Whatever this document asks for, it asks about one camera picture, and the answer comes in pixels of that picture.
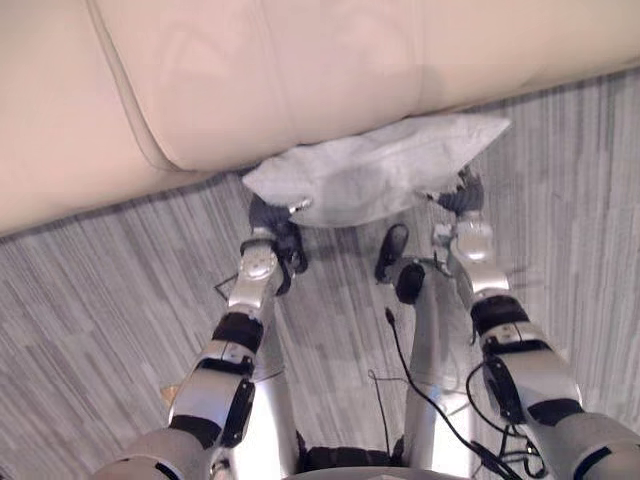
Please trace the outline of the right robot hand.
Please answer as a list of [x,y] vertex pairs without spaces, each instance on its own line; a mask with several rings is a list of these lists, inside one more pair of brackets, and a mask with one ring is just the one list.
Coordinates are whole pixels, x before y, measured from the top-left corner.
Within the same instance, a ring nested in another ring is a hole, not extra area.
[[468,212],[481,211],[484,206],[485,190],[479,175],[474,174],[469,166],[458,172],[460,183],[455,191],[440,194],[428,194],[428,201],[435,202],[444,210],[457,217]]

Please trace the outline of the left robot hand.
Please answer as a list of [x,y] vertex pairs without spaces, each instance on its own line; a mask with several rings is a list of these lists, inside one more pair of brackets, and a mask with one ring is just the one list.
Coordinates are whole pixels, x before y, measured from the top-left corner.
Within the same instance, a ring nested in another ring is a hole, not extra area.
[[254,194],[249,205],[249,225],[252,230],[264,229],[273,234],[288,229],[292,216],[311,206],[311,200],[305,198],[293,205],[273,205]]

